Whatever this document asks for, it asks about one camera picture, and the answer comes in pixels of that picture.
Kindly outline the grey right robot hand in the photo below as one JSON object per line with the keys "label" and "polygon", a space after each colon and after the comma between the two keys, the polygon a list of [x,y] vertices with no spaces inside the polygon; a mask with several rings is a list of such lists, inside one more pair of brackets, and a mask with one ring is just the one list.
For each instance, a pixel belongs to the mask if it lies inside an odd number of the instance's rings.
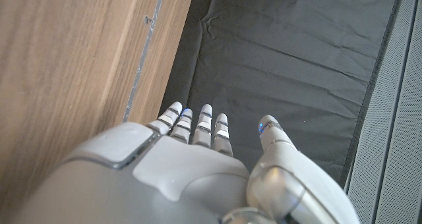
{"label": "grey right robot hand", "polygon": [[227,117],[173,103],[147,125],[123,123],[74,149],[13,223],[357,223],[343,189],[279,122],[258,124],[263,155],[235,159]]}

